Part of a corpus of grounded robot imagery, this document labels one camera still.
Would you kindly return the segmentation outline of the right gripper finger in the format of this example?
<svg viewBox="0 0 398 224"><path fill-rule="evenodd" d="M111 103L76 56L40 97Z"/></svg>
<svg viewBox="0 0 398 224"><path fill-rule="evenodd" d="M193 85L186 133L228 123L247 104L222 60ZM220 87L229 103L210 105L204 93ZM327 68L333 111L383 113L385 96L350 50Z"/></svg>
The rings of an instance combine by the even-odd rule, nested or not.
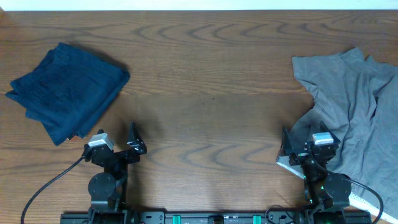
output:
<svg viewBox="0 0 398 224"><path fill-rule="evenodd" d="M327 127L327 125L323 122L323 121L320 121L320 129L321 129L321 131L322 131L322 133L323 132L329 132L329 133L331 133L331 135L333 136L333 139L334 139L334 143L333 144L339 144L340 143L340 140L336 137L336 135Z"/></svg>
<svg viewBox="0 0 398 224"><path fill-rule="evenodd" d="M289 156L291 155L292 152L293 152L293 147L290 141L289 132L285 127L283 127L280 154L283 156Z"/></svg>

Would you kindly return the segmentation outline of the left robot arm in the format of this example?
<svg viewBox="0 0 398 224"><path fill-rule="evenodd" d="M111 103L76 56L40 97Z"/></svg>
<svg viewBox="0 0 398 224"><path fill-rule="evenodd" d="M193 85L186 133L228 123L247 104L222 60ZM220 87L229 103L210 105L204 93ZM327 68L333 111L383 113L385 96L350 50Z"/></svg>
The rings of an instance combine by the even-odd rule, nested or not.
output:
<svg viewBox="0 0 398 224"><path fill-rule="evenodd" d="M129 126L127 145L129 149L115 152L114 142L102 129L85 144L82 154L84 160L103 168L88 184L93 210L118 211L125 202L128 165L139 162L140 156L147 153L147 147L133 121Z"/></svg>

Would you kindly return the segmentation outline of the grey shorts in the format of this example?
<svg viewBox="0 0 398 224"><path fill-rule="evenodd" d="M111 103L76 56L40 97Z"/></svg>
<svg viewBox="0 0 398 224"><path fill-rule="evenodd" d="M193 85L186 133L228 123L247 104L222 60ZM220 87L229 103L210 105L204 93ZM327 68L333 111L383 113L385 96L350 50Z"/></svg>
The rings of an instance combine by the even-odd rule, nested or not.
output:
<svg viewBox="0 0 398 224"><path fill-rule="evenodd" d="M397 222L397 67L364 56L358 48L326 56L293 57L294 77L314 106L289 131L303 146L320 123L340 140L328 170L358 181L353 206Z"/></svg>

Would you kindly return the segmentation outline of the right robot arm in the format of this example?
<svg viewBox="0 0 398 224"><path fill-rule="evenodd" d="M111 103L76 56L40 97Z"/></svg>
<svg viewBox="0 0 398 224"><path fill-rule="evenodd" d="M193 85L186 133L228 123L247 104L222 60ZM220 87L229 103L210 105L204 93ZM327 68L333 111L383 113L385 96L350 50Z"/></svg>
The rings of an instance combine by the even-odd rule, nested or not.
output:
<svg viewBox="0 0 398 224"><path fill-rule="evenodd" d="M311 203L312 212L334 212L349 205L351 184L349 177L326 169L336 156L340 140L320 123L320 132L300 147L294 147L286 129L282 130L282 155L288 158L290 167L299 166L305 183L305 199Z"/></svg>

